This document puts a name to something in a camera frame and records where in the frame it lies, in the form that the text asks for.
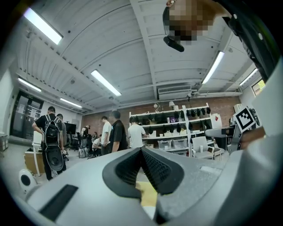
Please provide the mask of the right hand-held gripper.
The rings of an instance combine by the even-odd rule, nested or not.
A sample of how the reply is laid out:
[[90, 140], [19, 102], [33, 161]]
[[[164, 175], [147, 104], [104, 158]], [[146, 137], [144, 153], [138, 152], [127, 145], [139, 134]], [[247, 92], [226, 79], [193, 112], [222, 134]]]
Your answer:
[[251, 142], [241, 144], [241, 136], [248, 130], [256, 129], [257, 125], [259, 121], [255, 110], [245, 107], [232, 116], [229, 127], [208, 129], [205, 131], [205, 136], [227, 137], [227, 151], [231, 154], [248, 147]]

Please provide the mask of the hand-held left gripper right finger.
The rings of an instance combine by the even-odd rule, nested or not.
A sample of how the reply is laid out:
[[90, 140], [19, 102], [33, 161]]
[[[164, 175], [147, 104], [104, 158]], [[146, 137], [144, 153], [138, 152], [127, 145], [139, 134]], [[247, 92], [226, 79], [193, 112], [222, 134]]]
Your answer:
[[142, 226], [283, 226], [283, 57], [254, 99], [266, 136], [233, 152], [212, 185], [193, 201], [178, 188], [166, 205], [160, 197]]

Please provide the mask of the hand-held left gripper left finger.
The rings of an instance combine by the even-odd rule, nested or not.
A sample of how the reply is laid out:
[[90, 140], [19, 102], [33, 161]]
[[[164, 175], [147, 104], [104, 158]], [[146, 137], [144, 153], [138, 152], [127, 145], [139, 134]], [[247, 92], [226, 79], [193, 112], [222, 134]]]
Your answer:
[[83, 160], [44, 183], [27, 199], [40, 212], [66, 185], [77, 188], [56, 220], [59, 226], [156, 226], [139, 199], [112, 192], [103, 181], [103, 169], [111, 161], [130, 153], [130, 149]]

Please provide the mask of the person's right forearm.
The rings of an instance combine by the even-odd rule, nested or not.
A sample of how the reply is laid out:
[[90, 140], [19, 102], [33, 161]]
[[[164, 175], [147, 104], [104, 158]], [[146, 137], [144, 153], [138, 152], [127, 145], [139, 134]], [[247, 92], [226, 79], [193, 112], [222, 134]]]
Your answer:
[[241, 136], [240, 143], [250, 143], [254, 140], [261, 139], [265, 136], [265, 130], [263, 127], [256, 128], [253, 130], [248, 130], [244, 132]]

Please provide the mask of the white office chair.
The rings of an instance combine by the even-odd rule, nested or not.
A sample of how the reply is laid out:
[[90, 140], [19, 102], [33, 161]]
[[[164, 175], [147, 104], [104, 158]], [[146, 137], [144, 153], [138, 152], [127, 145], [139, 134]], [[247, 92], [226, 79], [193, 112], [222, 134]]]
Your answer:
[[192, 157], [199, 159], [214, 159], [214, 147], [207, 144], [205, 136], [195, 137], [192, 139]]

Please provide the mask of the white metal storage shelf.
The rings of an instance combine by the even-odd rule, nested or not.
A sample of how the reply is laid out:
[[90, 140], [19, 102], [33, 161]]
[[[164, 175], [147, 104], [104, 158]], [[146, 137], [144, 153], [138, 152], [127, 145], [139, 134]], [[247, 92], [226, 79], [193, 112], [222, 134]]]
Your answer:
[[170, 150], [160, 151], [191, 156], [192, 139], [204, 136], [205, 130], [212, 127], [210, 107], [208, 103], [198, 107], [179, 107], [173, 101], [168, 105], [169, 109], [163, 109], [161, 104], [155, 103], [155, 111], [129, 113], [129, 118], [137, 118], [138, 124], [144, 128], [147, 134], [147, 137], [142, 138], [145, 147], [160, 150], [159, 140], [187, 138], [187, 148], [174, 149], [172, 145]]

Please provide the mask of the clear plastic storage bin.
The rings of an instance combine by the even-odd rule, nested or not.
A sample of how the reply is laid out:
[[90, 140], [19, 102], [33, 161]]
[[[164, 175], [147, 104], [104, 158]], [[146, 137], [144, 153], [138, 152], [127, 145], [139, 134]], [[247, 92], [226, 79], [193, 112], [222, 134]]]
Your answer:
[[158, 141], [158, 148], [160, 150], [170, 150], [172, 148], [172, 140], [159, 140]]
[[184, 139], [173, 139], [172, 145], [174, 149], [187, 148], [187, 138]]

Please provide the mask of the round wooden table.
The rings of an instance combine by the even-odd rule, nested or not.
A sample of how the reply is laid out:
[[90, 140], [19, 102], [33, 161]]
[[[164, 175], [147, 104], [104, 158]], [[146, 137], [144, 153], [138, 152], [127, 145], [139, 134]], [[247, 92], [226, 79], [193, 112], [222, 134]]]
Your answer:
[[143, 207], [155, 207], [157, 192], [149, 182], [137, 181], [136, 189], [141, 192], [141, 205]]

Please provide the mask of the black hard-shell backpack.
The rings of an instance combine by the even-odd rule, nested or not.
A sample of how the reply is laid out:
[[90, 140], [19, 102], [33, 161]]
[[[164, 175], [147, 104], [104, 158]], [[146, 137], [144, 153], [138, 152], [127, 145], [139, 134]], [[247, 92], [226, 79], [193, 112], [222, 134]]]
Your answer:
[[60, 171], [63, 169], [64, 159], [60, 149], [59, 119], [55, 117], [52, 120], [49, 114], [45, 115], [45, 117], [46, 123], [43, 129], [43, 143], [46, 159], [52, 170]]

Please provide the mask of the ceiling air conditioner unit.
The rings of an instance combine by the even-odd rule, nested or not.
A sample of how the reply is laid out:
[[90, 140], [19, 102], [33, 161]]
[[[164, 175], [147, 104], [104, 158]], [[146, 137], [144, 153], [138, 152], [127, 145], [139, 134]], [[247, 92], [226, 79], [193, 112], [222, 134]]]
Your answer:
[[186, 98], [191, 92], [191, 85], [158, 88], [159, 100], [173, 100]]

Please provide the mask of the white ceiling light tube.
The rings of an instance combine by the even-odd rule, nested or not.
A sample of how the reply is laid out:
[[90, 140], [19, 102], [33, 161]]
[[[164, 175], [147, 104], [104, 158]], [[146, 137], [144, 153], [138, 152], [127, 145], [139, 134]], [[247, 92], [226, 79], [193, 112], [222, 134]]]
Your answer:
[[255, 69], [239, 84], [239, 86], [242, 86], [244, 83], [246, 83], [257, 71], [258, 71], [258, 69], [255, 68]]
[[54, 44], [58, 45], [62, 40], [62, 36], [52, 28], [44, 19], [42, 19], [33, 9], [28, 8], [23, 16], [46, 35]]
[[214, 59], [214, 61], [212, 63], [212, 66], [209, 68], [205, 78], [202, 81], [202, 85], [206, 84], [210, 80], [210, 78], [212, 77], [212, 75], [216, 71], [217, 67], [221, 63], [224, 55], [225, 55], [225, 53], [223, 51], [218, 51], [217, 56], [215, 57], [215, 59]]
[[80, 106], [80, 105], [78, 105], [78, 104], [75, 104], [75, 103], [73, 103], [73, 102], [70, 102], [70, 101], [68, 101], [68, 100], [66, 100], [66, 99], [63, 99], [63, 98], [60, 98], [60, 101], [63, 101], [63, 102], [65, 102], [65, 103], [68, 103], [68, 104], [70, 104], [70, 105], [72, 105], [72, 106], [75, 106], [75, 107], [77, 107], [77, 108], [82, 108], [82, 106]]
[[91, 75], [98, 80], [103, 86], [105, 86], [111, 93], [113, 93], [115, 96], [119, 97], [122, 94], [113, 87], [97, 70], [94, 70], [91, 72]]
[[32, 85], [31, 83], [23, 80], [22, 78], [18, 78], [18, 81], [22, 84], [24, 84], [25, 86], [32, 88], [33, 90], [36, 90], [37, 92], [41, 92], [42, 90], [34, 85]]

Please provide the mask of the white round shell case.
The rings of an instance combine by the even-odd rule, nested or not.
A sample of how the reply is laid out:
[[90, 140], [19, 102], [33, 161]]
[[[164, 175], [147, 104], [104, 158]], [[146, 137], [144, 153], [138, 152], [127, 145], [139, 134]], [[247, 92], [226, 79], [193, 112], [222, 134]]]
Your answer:
[[22, 169], [19, 172], [19, 185], [24, 193], [28, 193], [31, 189], [38, 185], [33, 173], [28, 169]]

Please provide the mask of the brown cardboard box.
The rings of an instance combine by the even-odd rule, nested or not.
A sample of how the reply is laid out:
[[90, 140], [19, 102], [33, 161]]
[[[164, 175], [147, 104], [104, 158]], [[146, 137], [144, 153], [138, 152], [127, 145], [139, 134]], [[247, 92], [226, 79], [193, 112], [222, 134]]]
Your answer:
[[26, 151], [24, 154], [25, 164], [28, 170], [30, 170], [33, 174], [43, 174], [45, 173], [42, 152], [36, 152], [36, 160], [38, 171], [35, 164], [34, 153], [32, 151]]

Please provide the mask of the black monitor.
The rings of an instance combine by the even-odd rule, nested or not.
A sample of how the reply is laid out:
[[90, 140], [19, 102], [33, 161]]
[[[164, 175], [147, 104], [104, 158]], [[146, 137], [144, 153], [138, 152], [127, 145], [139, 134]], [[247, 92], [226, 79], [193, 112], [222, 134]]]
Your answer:
[[67, 134], [76, 134], [76, 124], [65, 123]]

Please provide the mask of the black double door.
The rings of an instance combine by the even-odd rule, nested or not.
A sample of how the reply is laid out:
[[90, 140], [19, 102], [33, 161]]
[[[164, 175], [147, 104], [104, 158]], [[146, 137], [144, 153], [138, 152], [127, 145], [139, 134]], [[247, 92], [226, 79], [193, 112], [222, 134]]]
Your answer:
[[43, 100], [20, 90], [11, 116], [10, 135], [32, 141], [32, 124], [40, 117], [43, 103]]

